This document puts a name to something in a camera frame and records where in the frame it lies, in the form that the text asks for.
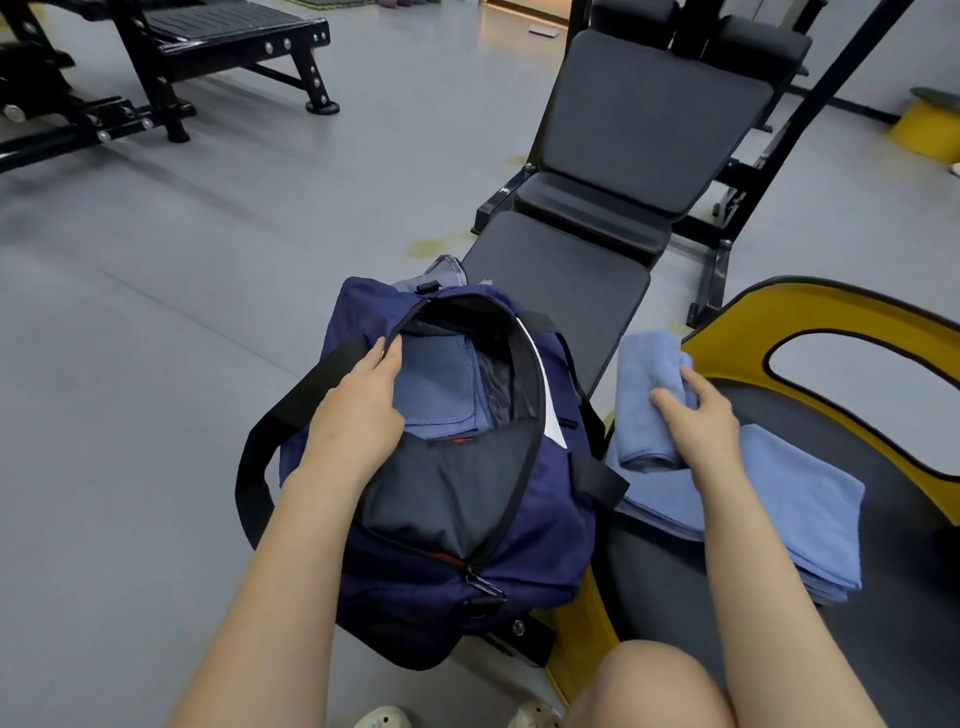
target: gym equipment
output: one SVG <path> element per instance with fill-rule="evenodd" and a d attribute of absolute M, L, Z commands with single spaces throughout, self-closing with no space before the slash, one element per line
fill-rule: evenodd
<path fill-rule="evenodd" d="M 960 326 L 907 303 L 830 280 L 770 279 L 744 291 L 684 351 L 757 423 L 867 486 L 860 520 L 864 591 L 821 614 L 891 728 L 956 725 L 960 476 L 937 473 L 852 413 L 779 377 L 771 355 L 830 331 L 907 356 L 960 389 Z M 576 601 L 554 610 L 547 670 L 572 700 L 620 640 L 674 644 L 723 685 L 703 547 L 614 514 Z"/>
<path fill-rule="evenodd" d="M 701 326 L 720 310 L 732 244 L 787 155 L 911 1 L 880 3 L 751 165 L 732 153 L 801 70 L 807 36 L 718 19 L 721 0 L 688 0 L 679 10 L 673 0 L 575 0 L 564 64 L 527 163 L 477 209 L 473 231 L 520 212 L 647 268 L 671 234 L 698 242 L 709 255 L 687 323 Z M 729 190 L 711 224 L 688 213 L 714 180 Z M 488 240 L 481 234 L 474 247 Z M 509 292 L 523 301 L 523 291 Z M 621 333 L 605 327 L 604 353 Z"/>
<path fill-rule="evenodd" d="M 231 68 L 303 90 L 310 113 L 330 115 L 329 99 L 313 49 L 329 45 L 325 18 L 300 18 L 246 0 L 211 5 L 194 0 L 49 0 L 90 21 L 112 20 L 130 55 L 149 105 L 110 98 L 85 103 L 69 93 L 60 69 L 73 65 L 56 51 L 26 0 L 7 0 L 2 9 L 17 42 L 0 46 L 0 107 L 11 121 L 59 113 L 68 126 L 0 145 L 0 172 L 110 142 L 154 126 L 166 127 L 172 142 L 189 141 L 182 119 L 196 113 L 178 98 L 174 84 Z M 262 65 L 290 56 L 295 78 Z"/>
<path fill-rule="evenodd" d="M 70 93 L 60 73 L 73 59 L 51 45 L 26 0 L 7 0 L 0 9 L 16 38 L 0 43 L 0 109 L 14 123 L 59 114 L 66 124 L 0 142 L 0 174 L 12 169 L 145 132 L 195 113 L 179 103 L 161 114 L 111 96 L 85 101 Z"/>

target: bag handle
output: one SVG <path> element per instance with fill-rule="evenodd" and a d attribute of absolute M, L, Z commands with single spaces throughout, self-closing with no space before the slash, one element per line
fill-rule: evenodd
<path fill-rule="evenodd" d="M 341 344 L 260 418 L 247 436 L 233 495 L 244 533 L 253 548 L 260 543 L 274 513 L 274 500 L 265 479 L 274 453 L 310 424 L 326 393 L 353 371 L 369 350 L 370 345 L 362 335 Z"/>
<path fill-rule="evenodd" d="M 531 333 L 552 333 L 560 341 L 566 357 L 566 368 L 570 372 L 573 388 L 580 400 L 580 416 L 584 421 L 584 430 L 590 443 L 590 455 L 582 452 L 569 452 L 570 483 L 575 491 L 586 493 L 608 510 L 623 499 L 630 487 L 623 477 L 601 462 L 606 445 L 606 428 L 590 404 L 590 399 L 577 379 L 577 370 L 573 364 L 573 354 L 553 320 L 536 311 L 524 311 L 517 318 Z"/>

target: blue towel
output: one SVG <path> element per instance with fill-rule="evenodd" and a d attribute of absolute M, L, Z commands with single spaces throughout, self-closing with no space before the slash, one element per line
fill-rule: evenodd
<path fill-rule="evenodd" d="M 683 466 L 663 417 L 650 402 L 650 392 L 662 387 L 688 407 L 696 408 L 697 396 L 681 378 L 681 365 L 691 367 L 692 360 L 680 351 L 680 342 L 668 331 L 644 331 L 620 340 L 613 440 L 622 467 L 649 473 Z"/>
<path fill-rule="evenodd" d="M 404 429 L 424 440 L 491 429 L 472 342 L 462 334 L 404 336 L 394 407 Z"/>
<path fill-rule="evenodd" d="M 607 464 L 630 482 L 617 510 L 690 541 L 703 541 L 704 511 L 689 470 L 633 473 L 620 466 L 616 438 Z M 864 486 L 759 425 L 740 428 L 750 482 L 815 601 L 859 590 L 858 523 Z"/>

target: bag zipper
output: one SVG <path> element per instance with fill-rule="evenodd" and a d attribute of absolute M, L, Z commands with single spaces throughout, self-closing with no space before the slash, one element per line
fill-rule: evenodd
<path fill-rule="evenodd" d="M 537 402 L 539 404 L 537 408 L 536 432 L 542 435 L 542 433 L 545 430 L 545 424 L 546 424 L 546 401 L 545 401 L 546 391 L 545 391 L 545 385 L 543 382 L 543 370 L 540 366 L 540 358 L 537 354 L 537 350 L 534 346 L 534 343 L 532 341 L 532 338 L 529 332 L 527 332 L 523 324 L 520 323 L 520 320 L 517 318 L 517 316 L 513 312 L 511 312 L 506 306 L 502 305 L 500 302 L 495 301 L 494 299 L 491 299 L 491 298 L 487 298 L 486 296 L 483 296 L 482 294 L 479 294 L 479 293 L 465 293 L 459 296 L 444 296 L 442 299 L 430 298 L 430 299 L 420 301 L 416 305 L 412 306 L 409 311 L 407 311 L 406 315 L 402 319 L 400 319 L 399 323 L 397 323 L 394 329 L 390 332 L 390 335 L 387 337 L 387 340 L 384 343 L 384 348 L 383 348 L 384 352 L 390 348 L 390 344 L 397 337 L 397 335 L 400 333 L 403 327 L 405 327 L 408 323 L 410 323 L 410 321 L 412 321 L 413 318 L 418 313 L 420 313 L 420 310 L 430 301 L 449 301 L 451 299 L 469 298 L 473 296 L 484 298 L 487 301 L 490 301 L 491 303 L 493 303 L 494 305 L 496 305 L 497 307 L 505 311 L 507 314 L 509 314 L 511 317 L 513 317 L 514 322 L 516 324 L 516 328 L 521 334 L 521 339 L 523 341 L 524 346 L 527 348 L 530 354 L 533 355 L 533 362 L 535 364 L 535 369 L 537 371 L 537 395 L 538 395 Z M 513 525 L 514 518 L 516 517 L 516 512 L 519 510 L 519 507 L 520 507 L 520 502 L 523 500 L 523 494 L 526 492 L 526 489 L 527 489 L 527 481 L 530 479 L 530 473 L 533 470 L 534 461 L 537 459 L 537 453 L 540 451 L 539 443 L 535 443 L 535 445 L 536 445 L 535 447 L 531 447 L 527 452 L 527 456 L 523 462 L 523 465 L 520 468 L 520 477 L 517 479 L 517 485 L 514 488 L 514 492 L 510 496 L 510 500 L 507 503 L 507 508 L 503 512 L 503 516 L 500 517 L 500 521 L 497 522 L 497 525 L 493 528 L 493 531 L 491 531 L 491 533 L 487 536 L 487 538 L 484 539 L 483 542 L 480 544 L 480 546 L 478 546 L 473 551 L 473 553 L 470 554 L 469 558 L 465 562 L 463 562 L 464 566 L 461 569 L 461 573 L 464 575 L 465 581 L 471 587 L 482 592 L 487 596 L 496 596 L 501 601 L 507 600 L 507 593 L 504 592 L 502 589 L 499 589 L 498 587 L 494 586 L 491 582 L 487 581 L 483 577 L 481 577 L 478 571 L 480 571 L 487 564 L 487 562 L 496 552 L 497 548 L 500 546 L 500 543 L 506 537 L 507 531 L 510 530 L 510 526 Z M 370 531 L 368 528 L 364 528 L 364 530 L 367 531 L 368 533 L 373 534 L 377 538 L 383 539 L 384 541 L 394 546 L 401 546 L 407 551 L 412 551 L 414 553 L 419 554 L 420 556 L 431 559 L 432 561 L 436 561 L 442 564 L 447 564 L 448 566 L 456 568 L 456 566 L 450 561 L 447 561 L 438 556 L 435 556 L 427 551 L 423 551 L 423 550 L 420 550 L 419 548 L 402 544 L 401 542 L 394 541 L 393 539 L 389 539 L 385 536 L 381 536 L 380 534 L 375 534 L 372 531 Z"/>

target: yellow object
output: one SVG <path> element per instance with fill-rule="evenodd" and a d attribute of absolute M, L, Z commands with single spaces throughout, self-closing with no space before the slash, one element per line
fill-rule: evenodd
<path fill-rule="evenodd" d="M 960 523 L 960 478 L 936 473 L 851 414 L 774 375 L 767 361 L 811 331 L 850 334 L 908 356 L 960 389 L 960 326 L 862 288 L 823 279 L 770 279 L 728 303 L 683 344 L 697 371 L 774 390 L 824 413 L 883 454 L 952 523 Z M 553 612 L 557 641 L 547 674 L 569 702 L 619 640 L 588 570 L 579 596 Z"/>
<path fill-rule="evenodd" d="M 890 140 L 943 164 L 960 161 L 960 112 L 922 99 L 889 132 Z"/>

